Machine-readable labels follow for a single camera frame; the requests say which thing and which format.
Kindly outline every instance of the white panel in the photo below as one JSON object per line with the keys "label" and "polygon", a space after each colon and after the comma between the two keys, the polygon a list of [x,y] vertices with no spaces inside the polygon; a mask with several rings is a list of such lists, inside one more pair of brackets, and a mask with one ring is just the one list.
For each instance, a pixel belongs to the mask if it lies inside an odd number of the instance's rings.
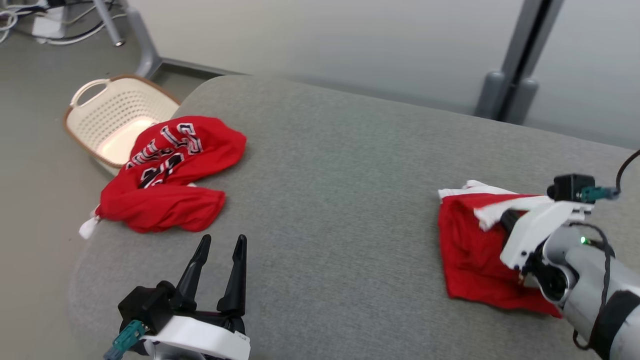
{"label": "white panel", "polygon": [[129,0],[159,54],[472,113],[522,0]]}
{"label": "white panel", "polygon": [[640,1],[565,0],[526,126],[640,147]]}

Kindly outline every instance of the gray tablecloth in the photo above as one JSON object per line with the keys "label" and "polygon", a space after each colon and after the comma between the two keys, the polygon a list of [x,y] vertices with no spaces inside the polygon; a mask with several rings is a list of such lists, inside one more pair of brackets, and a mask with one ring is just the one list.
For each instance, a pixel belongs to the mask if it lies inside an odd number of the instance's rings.
{"label": "gray tablecloth", "polygon": [[[219,117],[248,138],[244,158],[199,186],[224,190],[196,301],[214,310],[238,234],[248,237],[245,316],[252,359],[585,359],[549,316],[451,300],[438,246],[439,188],[468,179],[543,193],[554,176],[613,185],[631,153],[599,143],[308,85],[225,76],[176,117]],[[624,198],[591,220],[640,270],[636,167]],[[202,234],[134,233],[102,221],[70,286],[74,331],[99,359],[116,305],[136,286],[174,284]]]}

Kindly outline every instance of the beige plastic basket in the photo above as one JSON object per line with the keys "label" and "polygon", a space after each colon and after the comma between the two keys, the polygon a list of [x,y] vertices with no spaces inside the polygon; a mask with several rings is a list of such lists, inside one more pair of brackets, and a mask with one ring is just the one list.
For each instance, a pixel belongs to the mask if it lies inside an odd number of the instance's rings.
{"label": "beige plastic basket", "polygon": [[[78,104],[80,96],[98,85],[105,88]],[[138,135],[153,124],[170,120],[179,106],[178,99],[151,81],[122,75],[82,86],[71,99],[64,125],[100,165],[117,175]]]}

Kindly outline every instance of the perforated basket side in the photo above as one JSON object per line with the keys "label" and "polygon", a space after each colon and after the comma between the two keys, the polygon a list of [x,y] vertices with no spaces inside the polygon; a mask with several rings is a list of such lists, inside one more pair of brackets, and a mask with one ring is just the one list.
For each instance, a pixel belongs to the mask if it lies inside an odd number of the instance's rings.
{"label": "perforated basket side", "polygon": [[67,133],[94,158],[121,167],[96,153],[97,147],[117,129],[138,117],[156,122],[170,120],[180,101],[160,86],[135,75],[110,79],[101,94],[86,104],[69,106],[65,114]]}

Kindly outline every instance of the power strip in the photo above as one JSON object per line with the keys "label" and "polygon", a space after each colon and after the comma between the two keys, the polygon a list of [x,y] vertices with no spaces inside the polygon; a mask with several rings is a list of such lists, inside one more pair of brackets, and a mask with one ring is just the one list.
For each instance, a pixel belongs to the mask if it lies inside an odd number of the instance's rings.
{"label": "power strip", "polygon": [[37,16],[33,21],[33,30],[31,34],[36,37],[36,41],[44,44],[45,38],[63,38],[67,30],[64,21],[67,19],[67,7],[59,6],[47,10],[46,16]]}

